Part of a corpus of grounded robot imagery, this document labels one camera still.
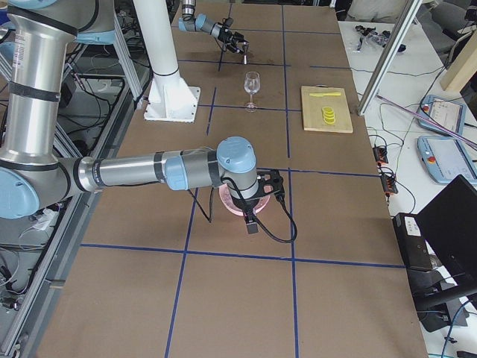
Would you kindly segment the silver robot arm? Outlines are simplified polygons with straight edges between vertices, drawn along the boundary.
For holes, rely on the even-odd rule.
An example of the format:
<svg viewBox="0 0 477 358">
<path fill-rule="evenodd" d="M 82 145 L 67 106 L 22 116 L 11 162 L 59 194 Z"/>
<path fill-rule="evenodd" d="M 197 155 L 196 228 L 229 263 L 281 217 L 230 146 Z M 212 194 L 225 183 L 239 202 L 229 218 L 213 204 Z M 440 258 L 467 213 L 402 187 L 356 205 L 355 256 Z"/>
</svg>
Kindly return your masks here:
<svg viewBox="0 0 477 358">
<path fill-rule="evenodd" d="M 214 22 L 203 13 L 195 15 L 196 1 L 183 1 L 181 5 L 182 16 L 178 20 L 178 27 L 183 32 L 201 32 L 213 37 L 219 48 L 233 54 L 246 54 L 249 42 L 244 35 L 232 31 L 233 18 L 223 18 L 221 22 Z"/>
<path fill-rule="evenodd" d="M 1 217 L 17 219 L 80 192 L 166 183 L 173 190 L 227 185 L 248 223 L 265 196 L 285 197 L 276 170 L 258 171 L 253 146 L 240 136 L 216 149 L 161 151 L 113 159 L 57 158 L 53 153 L 66 47 L 112 44 L 112 1 L 9 1 L 15 25 L 6 131 L 1 146 Z"/>
</svg>

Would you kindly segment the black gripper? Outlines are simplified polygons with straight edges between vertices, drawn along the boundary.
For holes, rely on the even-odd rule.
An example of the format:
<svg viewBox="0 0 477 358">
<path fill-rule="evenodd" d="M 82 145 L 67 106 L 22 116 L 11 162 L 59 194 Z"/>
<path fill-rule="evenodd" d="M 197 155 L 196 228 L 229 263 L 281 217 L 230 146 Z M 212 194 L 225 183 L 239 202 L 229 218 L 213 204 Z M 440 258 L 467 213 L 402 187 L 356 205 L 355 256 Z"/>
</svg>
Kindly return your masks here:
<svg viewBox="0 0 477 358">
<path fill-rule="evenodd" d="M 285 190 L 283 177 L 277 169 L 270 169 L 257 172 L 258 189 L 255 198 L 264 198 L 273 195 L 277 201 L 285 200 Z"/>
<path fill-rule="evenodd" d="M 244 51 L 244 35 L 229 28 L 222 28 L 218 35 L 222 51 Z"/>
</svg>

